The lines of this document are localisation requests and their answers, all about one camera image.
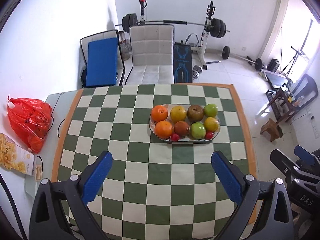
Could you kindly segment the red cherry tomato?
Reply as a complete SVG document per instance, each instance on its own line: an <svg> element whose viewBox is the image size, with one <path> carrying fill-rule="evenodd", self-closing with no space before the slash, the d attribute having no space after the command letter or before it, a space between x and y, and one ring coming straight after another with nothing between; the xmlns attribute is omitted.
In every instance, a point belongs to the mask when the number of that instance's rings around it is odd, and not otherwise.
<svg viewBox="0 0 320 240"><path fill-rule="evenodd" d="M204 138L205 138L206 140L212 140L213 137L214 137L214 132L208 131L208 132L206 132L206 135L205 135Z"/></svg>
<svg viewBox="0 0 320 240"><path fill-rule="evenodd" d="M170 136L170 140L171 141L179 141L180 136L176 133L172 133L172 135Z"/></svg>

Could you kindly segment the small yellow lemon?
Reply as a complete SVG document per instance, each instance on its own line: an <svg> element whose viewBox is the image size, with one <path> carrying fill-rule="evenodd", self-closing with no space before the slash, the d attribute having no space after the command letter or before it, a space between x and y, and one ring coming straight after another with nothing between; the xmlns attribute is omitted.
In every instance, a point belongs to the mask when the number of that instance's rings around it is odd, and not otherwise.
<svg viewBox="0 0 320 240"><path fill-rule="evenodd" d="M219 129L219 121L214 117L207 117L203 123L206 131L215 132Z"/></svg>

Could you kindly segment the small green apple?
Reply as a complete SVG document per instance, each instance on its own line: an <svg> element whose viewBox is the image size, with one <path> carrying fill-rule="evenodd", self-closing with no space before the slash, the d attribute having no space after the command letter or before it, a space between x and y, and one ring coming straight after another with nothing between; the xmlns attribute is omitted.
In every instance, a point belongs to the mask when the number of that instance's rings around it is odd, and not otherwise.
<svg viewBox="0 0 320 240"><path fill-rule="evenodd" d="M206 117L215 117L217 116L217 105L214 103L209 103L203 108L204 114Z"/></svg>

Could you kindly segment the large green apple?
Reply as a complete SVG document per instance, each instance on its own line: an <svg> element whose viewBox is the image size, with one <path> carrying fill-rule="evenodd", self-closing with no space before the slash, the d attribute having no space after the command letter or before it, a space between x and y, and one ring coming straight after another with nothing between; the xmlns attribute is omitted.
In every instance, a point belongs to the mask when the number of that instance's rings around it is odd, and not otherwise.
<svg viewBox="0 0 320 240"><path fill-rule="evenodd" d="M193 138L201 140L206 135L206 129L202 123L195 122L190 127L190 134Z"/></svg>

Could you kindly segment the dark red apple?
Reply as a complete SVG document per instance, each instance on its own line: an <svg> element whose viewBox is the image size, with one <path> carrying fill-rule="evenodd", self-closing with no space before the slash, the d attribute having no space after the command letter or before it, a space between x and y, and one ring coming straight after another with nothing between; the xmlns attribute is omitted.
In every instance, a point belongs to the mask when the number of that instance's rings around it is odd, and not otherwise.
<svg viewBox="0 0 320 240"><path fill-rule="evenodd" d="M200 105L191 105L187 110L187 117L190 122L199 122L204 117L203 108Z"/></svg>

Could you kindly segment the orange mandarin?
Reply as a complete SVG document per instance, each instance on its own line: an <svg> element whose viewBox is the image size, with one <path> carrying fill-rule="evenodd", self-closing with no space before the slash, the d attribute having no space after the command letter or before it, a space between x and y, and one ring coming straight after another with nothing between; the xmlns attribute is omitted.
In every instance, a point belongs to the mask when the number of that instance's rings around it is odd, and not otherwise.
<svg viewBox="0 0 320 240"><path fill-rule="evenodd" d="M155 122L164 121L168 117L168 110L162 105L157 105L151 110L151 117Z"/></svg>
<svg viewBox="0 0 320 240"><path fill-rule="evenodd" d="M169 121L160 121L154 128L154 133L160 139L168 139L174 133L174 127Z"/></svg>

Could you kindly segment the large yellow orange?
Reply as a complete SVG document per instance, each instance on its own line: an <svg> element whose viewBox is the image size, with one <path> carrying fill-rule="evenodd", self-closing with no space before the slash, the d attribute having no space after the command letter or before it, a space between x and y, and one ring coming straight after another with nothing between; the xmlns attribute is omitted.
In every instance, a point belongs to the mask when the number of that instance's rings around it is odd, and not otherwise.
<svg viewBox="0 0 320 240"><path fill-rule="evenodd" d="M175 106L170 111L170 118L173 123L184 121L187 117L187 112L183 106Z"/></svg>

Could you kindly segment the yellow snack box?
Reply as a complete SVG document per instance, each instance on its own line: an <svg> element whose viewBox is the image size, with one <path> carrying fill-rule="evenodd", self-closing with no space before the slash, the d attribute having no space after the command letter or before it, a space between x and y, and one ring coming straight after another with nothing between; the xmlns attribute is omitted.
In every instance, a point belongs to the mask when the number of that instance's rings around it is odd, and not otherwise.
<svg viewBox="0 0 320 240"><path fill-rule="evenodd" d="M35 176L35 157L16 145L8 136L0 135L0 163L6 169L15 169L29 176Z"/></svg>

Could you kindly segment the dark wooden side rack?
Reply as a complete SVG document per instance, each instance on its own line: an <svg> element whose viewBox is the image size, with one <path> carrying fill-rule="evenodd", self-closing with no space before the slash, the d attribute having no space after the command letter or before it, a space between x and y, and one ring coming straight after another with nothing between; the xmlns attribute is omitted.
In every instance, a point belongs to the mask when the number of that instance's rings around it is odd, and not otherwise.
<svg viewBox="0 0 320 240"><path fill-rule="evenodd" d="M310 105L319 95L316 81L304 74L292 86L283 84L276 90L268 90L266 96L271 106L276 123L289 122L298 112Z"/></svg>

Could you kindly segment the red plastic bag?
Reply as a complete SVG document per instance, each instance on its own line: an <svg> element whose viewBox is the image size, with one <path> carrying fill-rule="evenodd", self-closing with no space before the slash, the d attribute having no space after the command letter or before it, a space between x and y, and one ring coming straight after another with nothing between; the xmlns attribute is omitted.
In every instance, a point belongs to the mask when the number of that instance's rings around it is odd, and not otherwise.
<svg viewBox="0 0 320 240"><path fill-rule="evenodd" d="M7 113L10 126L31 152L38 154L52 121L50 104L29 98L8 98Z"/></svg>

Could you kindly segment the green white checkered tablecloth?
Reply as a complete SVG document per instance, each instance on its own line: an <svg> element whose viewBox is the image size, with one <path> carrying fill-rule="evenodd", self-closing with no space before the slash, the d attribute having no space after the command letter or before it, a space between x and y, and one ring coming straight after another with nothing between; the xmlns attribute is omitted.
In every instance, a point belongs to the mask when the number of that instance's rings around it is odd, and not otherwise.
<svg viewBox="0 0 320 240"><path fill-rule="evenodd" d="M217 105L220 120L211 142L166 142L149 127L154 106L209 103ZM216 150L243 173L256 172L248 125L232 85L82 89L65 119L52 179L79 174L109 151L112 168L88 204L109 238L211 238L235 209L211 167Z"/></svg>

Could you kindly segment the barbell on floor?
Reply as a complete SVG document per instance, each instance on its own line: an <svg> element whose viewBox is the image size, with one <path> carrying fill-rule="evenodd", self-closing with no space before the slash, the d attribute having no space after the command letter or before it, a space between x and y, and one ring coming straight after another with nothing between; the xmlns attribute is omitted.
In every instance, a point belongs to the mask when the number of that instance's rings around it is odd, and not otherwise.
<svg viewBox="0 0 320 240"><path fill-rule="evenodd" d="M249 56L243 57L236 54L231 54L231 50L229 46L224 46L222 49L222 59L227 60L230 56L237 57L239 59L245 60L248 63L252 64L256 71L261 71L263 68L263 62L260 58L256 58L255 60L251 59Z"/></svg>

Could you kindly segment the dumbbell on floor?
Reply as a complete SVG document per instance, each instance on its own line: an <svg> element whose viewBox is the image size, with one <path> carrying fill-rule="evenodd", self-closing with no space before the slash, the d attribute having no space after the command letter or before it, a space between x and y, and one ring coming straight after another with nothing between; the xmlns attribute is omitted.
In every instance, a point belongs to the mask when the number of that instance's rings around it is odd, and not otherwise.
<svg viewBox="0 0 320 240"><path fill-rule="evenodd" d="M202 72L203 72L203 68L201 66L198 66L198 65L193 66L193 80L198 79Z"/></svg>

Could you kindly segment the blue cushion folding chair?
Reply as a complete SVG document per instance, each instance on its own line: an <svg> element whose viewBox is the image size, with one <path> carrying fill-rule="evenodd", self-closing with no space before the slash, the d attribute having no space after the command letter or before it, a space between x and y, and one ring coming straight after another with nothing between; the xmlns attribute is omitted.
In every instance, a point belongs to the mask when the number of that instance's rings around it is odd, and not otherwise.
<svg viewBox="0 0 320 240"><path fill-rule="evenodd" d="M116 29L86 36L80 40L85 68L80 75L85 88L122 86L125 66Z"/></svg>

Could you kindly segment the barbell on rack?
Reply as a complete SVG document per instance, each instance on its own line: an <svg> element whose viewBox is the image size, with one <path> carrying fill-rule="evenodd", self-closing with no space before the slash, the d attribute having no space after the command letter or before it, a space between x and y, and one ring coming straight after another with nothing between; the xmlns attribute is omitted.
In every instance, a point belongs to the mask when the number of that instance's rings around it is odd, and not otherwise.
<svg viewBox="0 0 320 240"><path fill-rule="evenodd" d="M151 24L151 23L158 23L158 24L177 24L177 25L198 25L204 27L205 31L208 31L212 37L215 38L222 38L225 36L226 33L230 33L227 29L225 22L220 19L212 19L211 24L200 24L200 23L193 23L187 21L177 21L177 20L159 20L159 21L138 21L137 15L134 14L127 14L122 18L121 24L117 24L117 26L121 26L124 32L129 32L129 29L135 25L141 24Z"/></svg>

